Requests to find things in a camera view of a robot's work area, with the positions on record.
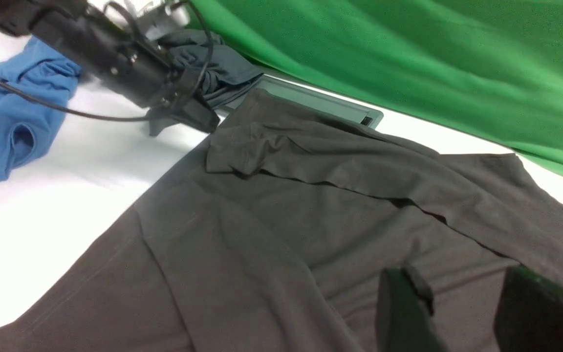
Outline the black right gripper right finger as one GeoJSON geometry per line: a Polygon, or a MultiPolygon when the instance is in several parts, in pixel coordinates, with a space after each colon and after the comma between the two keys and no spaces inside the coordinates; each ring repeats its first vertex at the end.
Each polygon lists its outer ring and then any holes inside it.
{"type": "Polygon", "coordinates": [[[501,352],[563,352],[563,286],[508,269],[493,328],[501,352]]]}

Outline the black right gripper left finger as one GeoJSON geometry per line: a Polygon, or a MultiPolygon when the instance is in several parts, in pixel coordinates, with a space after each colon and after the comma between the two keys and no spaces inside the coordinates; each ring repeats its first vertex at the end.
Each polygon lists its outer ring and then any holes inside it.
{"type": "Polygon", "coordinates": [[[413,266],[382,270],[375,333],[379,352],[444,352],[432,317],[435,296],[413,266]]]}

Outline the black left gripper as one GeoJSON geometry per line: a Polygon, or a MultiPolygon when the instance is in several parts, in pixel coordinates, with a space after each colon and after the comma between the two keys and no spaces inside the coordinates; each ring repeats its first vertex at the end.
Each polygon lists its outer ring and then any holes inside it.
{"type": "Polygon", "coordinates": [[[79,12],[46,7],[30,27],[31,34],[69,58],[105,87],[147,111],[148,136],[180,123],[213,133],[220,118],[195,94],[196,73],[175,65],[169,52],[143,34],[119,27],[104,11],[79,12]]]}

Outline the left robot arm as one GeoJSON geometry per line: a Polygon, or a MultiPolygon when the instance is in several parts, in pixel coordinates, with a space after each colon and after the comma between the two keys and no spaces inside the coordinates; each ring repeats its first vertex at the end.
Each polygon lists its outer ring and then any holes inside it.
{"type": "Polygon", "coordinates": [[[87,0],[0,0],[0,33],[33,35],[114,93],[147,109],[132,121],[149,122],[153,134],[172,123],[213,133],[220,123],[200,92],[213,36],[190,0],[163,4],[142,17],[114,1],[99,9],[87,0]],[[198,71],[176,66],[170,52],[147,35],[157,24],[179,26],[183,6],[190,7],[205,31],[207,51],[198,71]]]}

